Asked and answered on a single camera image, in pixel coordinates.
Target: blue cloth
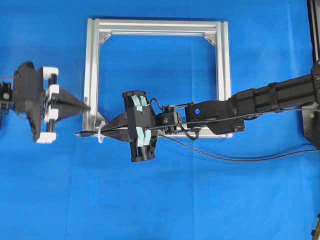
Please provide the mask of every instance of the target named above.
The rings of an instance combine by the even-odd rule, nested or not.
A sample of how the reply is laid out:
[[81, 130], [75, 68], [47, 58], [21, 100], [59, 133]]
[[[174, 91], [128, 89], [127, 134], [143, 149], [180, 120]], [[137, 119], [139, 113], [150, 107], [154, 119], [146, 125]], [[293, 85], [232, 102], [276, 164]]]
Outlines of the blue cloth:
[[[95, 0], [0, 2], [0, 76], [32, 60], [59, 68], [83, 97], [87, 18], [229, 23], [232, 92], [308, 74], [313, 65], [303, 0]], [[213, 47], [201, 37], [112, 36], [100, 52], [99, 111], [124, 111], [121, 92], [162, 105], [216, 99]], [[56, 125], [51, 145], [29, 123], [3, 116], [0, 232], [4, 240], [301, 240], [320, 213], [319, 153], [227, 163], [159, 139], [156, 159], [130, 163], [128, 143], [77, 138], [82, 117]], [[183, 142], [229, 157], [310, 148], [297, 112], [246, 122], [231, 139]]]

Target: square metal frame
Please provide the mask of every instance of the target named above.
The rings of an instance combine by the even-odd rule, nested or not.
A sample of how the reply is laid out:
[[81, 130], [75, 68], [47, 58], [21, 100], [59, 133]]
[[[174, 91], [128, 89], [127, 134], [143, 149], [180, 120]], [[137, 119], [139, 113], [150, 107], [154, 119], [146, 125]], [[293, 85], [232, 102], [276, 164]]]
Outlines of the square metal frame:
[[[231, 96], [228, 22], [89, 18], [86, 35], [83, 101], [91, 107], [91, 110], [83, 114], [83, 131], [97, 131], [102, 121], [107, 122], [98, 112], [99, 53], [100, 46], [112, 35], [204, 37], [215, 46], [216, 50], [217, 100], [224, 101]], [[185, 134], [171, 134], [168, 137], [185, 137]], [[199, 137], [231, 138], [232, 133], [215, 135], [207, 127], [204, 127], [201, 129]]]

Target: white zip tie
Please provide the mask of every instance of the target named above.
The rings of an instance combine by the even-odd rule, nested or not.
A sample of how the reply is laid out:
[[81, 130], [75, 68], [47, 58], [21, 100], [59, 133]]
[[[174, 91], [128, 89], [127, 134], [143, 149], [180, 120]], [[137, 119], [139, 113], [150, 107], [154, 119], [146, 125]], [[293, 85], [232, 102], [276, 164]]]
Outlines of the white zip tie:
[[104, 138], [105, 138], [105, 136], [103, 136], [102, 134], [101, 134], [101, 129], [104, 127], [106, 125], [106, 122], [104, 121], [104, 120], [102, 120], [102, 122], [100, 123], [100, 126], [99, 126], [99, 128], [98, 128], [98, 142], [100, 143], [100, 144], [102, 144], [103, 142], [104, 142]]

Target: black robotic arm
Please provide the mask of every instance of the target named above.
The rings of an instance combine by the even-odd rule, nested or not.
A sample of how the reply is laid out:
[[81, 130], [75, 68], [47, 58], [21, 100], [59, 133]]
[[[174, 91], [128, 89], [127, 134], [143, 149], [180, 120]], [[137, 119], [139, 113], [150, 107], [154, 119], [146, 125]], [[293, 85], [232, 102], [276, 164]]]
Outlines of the black robotic arm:
[[[98, 132], [82, 131], [78, 135], [82, 137], [103, 135], [129, 142], [131, 161], [140, 162], [155, 157], [160, 131], [167, 135], [182, 131], [192, 140], [198, 137], [200, 129], [205, 126], [216, 135], [243, 132], [245, 120], [252, 120], [270, 112], [281, 113], [290, 107], [320, 103], [320, 63], [317, 62], [314, 65], [311, 74], [241, 91], [225, 101], [208, 100], [199, 103], [158, 106], [162, 111], [159, 114], [155, 114], [144, 91], [124, 92], [122, 96], [124, 113], [118, 115]], [[181, 114], [176, 112], [176, 108], [185, 109], [186, 122], [182, 122]], [[310, 115], [313, 116], [312, 124], [318, 129], [318, 131], [305, 132], [305, 135], [308, 135], [308, 140], [320, 149], [320, 110], [303, 110], [312, 114]], [[194, 132], [195, 137], [191, 137], [189, 132]]]
[[[56, 67], [44, 66], [36, 71], [32, 62], [21, 64], [13, 75], [13, 89], [10, 82], [0, 84], [0, 126], [2, 111], [8, 114], [13, 110], [20, 117], [25, 114], [35, 142], [55, 141], [56, 122], [90, 109], [57, 84], [58, 74]], [[48, 80], [47, 90], [44, 80]], [[46, 124], [43, 132], [42, 120]]]

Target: black cable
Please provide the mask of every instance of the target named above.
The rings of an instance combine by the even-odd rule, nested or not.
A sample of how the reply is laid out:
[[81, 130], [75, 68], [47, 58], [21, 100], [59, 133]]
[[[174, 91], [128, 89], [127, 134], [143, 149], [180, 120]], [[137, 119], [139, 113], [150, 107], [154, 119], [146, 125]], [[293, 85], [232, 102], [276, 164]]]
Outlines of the black cable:
[[163, 111], [163, 110], [162, 110], [162, 107], [160, 107], [159, 101], [158, 101], [158, 99], [157, 99], [156, 97], [151, 98], [150, 101], [149, 101], [150, 107], [152, 108], [152, 110], [154, 110], [154, 108], [152, 107], [152, 102], [153, 102], [153, 101], [155, 101], [158, 109], [160, 109], [161, 111]]
[[182, 125], [180, 125], [179, 127], [182, 129], [182, 131], [184, 132], [184, 134], [186, 135], [186, 137], [188, 139], [194, 141], [194, 140], [197, 140], [199, 138], [200, 129], [195, 132], [195, 136], [191, 136]]
[[210, 158], [213, 158], [213, 159], [217, 159], [217, 160], [222, 160], [222, 161], [227, 161], [227, 162], [237, 162], [237, 163], [238, 162], [244, 162], [244, 163], [262, 162], [262, 161], [268, 161], [268, 160], [281, 159], [281, 158], [285, 158], [285, 157], [289, 157], [289, 156], [297, 155], [297, 154], [302, 154], [302, 153], [319, 153], [320, 152], [320, 150], [318, 150], [318, 149], [308, 149], [308, 150], [289, 152], [289, 153], [286, 153], [286, 154], [283, 154], [283, 155], [272, 156], [272, 157], [258, 157], [258, 158], [253, 158], [253, 159], [234, 159], [234, 158], [220, 157], [220, 156], [216, 156], [216, 155], [213, 155], [213, 154], [205, 152], [205, 151], [198, 150], [198, 149], [196, 149], [194, 147], [191, 147], [191, 146], [189, 146], [187, 144], [184, 144], [181, 141], [178, 141], [178, 140], [176, 140], [174, 138], [171, 138], [171, 137], [168, 137], [168, 136], [165, 136], [165, 135], [162, 135], [162, 134], [159, 134], [159, 136], [164, 137], [166, 139], [169, 139], [169, 140], [171, 140], [171, 141], [173, 141], [175, 143], [178, 143], [178, 144], [184, 146], [187, 149], [190, 149], [190, 150], [195, 151], [197, 153], [203, 154], [203, 155], [205, 155], [207, 157], [210, 157]]
[[253, 117], [244, 117], [243, 119], [246, 120], [246, 121], [251, 121], [251, 120], [257, 119], [257, 118], [260, 117], [260, 116], [261, 116], [261, 115], [253, 116]]
[[[288, 108], [288, 109], [282, 109], [282, 111], [283, 112], [310, 111], [310, 112], [319, 112], [320, 113], [320, 110], [315, 109], [315, 108]], [[165, 125], [165, 126], [147, 127], [146, 129], [155, 130], [155, 129], [161, 129], [164, 127], [175, 127], [175, 126], [179, 126], [181, 124], [208, 124], [208, 123], [215, 123], [215, 122], [221, 122], [221, 121], [232, 120], [232, 119], [240, 119], [240, 118], [250, 117], [250, 116], [260, 117], [261, 115], [264, 115], [264, 114], [274, 114], [274, 113], [275, 113], [274, 111], [265, 111], [265, 112], [250, 113], [250, 114], [244, 114], [244, 115], [221, 118], [221, 119], [202, 120], [202, 121], [186, 121], [186, 122], [180, 122], [177, 124], [169, 124], [169, 125]]]
[[192, 129], [186, 129], [185, 131], [183, 130], [175, 130], [175, 131], [171, 131], [170, 134], [180, 134], [180, 133], [185, 133], [185, 132], [193, 132]]
[[173, 105], [173, 107], [175, 107], [176, 109], [180, 109], [180, 108], [185, 108], [187, 107], [188, 104], [177, 104], [177, 105]]

